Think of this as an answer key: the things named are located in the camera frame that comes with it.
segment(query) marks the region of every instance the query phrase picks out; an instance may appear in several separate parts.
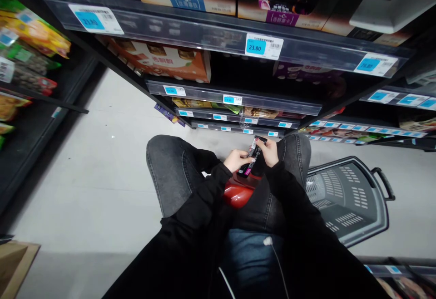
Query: blue jeans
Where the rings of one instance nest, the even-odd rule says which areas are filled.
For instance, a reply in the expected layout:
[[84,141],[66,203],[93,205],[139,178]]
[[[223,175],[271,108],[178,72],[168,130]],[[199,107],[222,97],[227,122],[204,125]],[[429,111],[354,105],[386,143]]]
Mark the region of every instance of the blue jeans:
[[[291,134],[277,143],[278,157],[297,181],[306,186],[311,156],[306,136]],[[179,137],[158,135],[147,144],[147,165],[153,179],[163,217],[169,217],[220,160],[207,150],[197,149]],[[256,164],[264,164],[263,158]],[[259,182],[247,204],[238,210],[233,228],[270,234],[284,234],[282,205],[274,197],[265,177]]]

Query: person's right hand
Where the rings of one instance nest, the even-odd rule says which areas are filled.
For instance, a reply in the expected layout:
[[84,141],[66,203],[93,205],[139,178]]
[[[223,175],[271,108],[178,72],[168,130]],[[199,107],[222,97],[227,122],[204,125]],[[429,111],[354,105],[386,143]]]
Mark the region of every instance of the person's right hand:
[[278,163],[278,154],[277,154],[277,143],[268,139],[267,143],[264,144],[262,140],[257,140],[256,145],[260,147],[263,153],[263,158],[265,159],[265,163],[269,167],[273,167]]

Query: gray floor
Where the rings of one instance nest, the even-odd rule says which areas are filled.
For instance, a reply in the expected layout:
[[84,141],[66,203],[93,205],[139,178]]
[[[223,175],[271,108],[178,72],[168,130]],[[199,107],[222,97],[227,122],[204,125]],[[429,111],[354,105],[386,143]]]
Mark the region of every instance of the gray floor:
[[[225,157],[252,136],[173,125],[154,102],[108,70],[10,232],[41,249],[19,299],[100,298],[159,230],[145,163],[147,141],[179,136]],[[397,200],[390,228],[351,248],[356,255],[436,258],[436,155],[412,149],[313,141],[311,165],[354,155],[380,167]]]

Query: black jacket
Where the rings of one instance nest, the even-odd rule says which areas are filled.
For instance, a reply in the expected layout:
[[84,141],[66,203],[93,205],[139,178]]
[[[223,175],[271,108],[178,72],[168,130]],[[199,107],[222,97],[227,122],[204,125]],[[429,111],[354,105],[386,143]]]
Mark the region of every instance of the black jacket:
[[[179,211],[162,220],[159,233],[104,299],[229,297],[217,270],[234,213],[223,202],[231,176],[223,164],[214,167]],[[269,168],[266,177],[287,221],[281,264],[290,298],[389,298],[325,226],[319,210],[283,162]]]

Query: basket handle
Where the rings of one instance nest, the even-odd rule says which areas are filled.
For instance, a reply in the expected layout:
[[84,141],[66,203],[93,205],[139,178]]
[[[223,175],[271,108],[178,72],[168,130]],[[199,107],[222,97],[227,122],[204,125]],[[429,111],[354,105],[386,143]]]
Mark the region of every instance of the basket handle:
[[376,173],[378,173],[378,176],[380,177],[381,181],[383,182],[383,184],[385,185],[386,188],[386,192],[387,192],[387,198],[385,197],[386,201],[394,201],[395,200],[395,194],[394,191],[392,190],[391,184],[389,183],[389,181],[386,179],[385,174],[383,173],[382,169],[379,167],[375,167],[371,170],[371,173],[373,175],[375,175]]

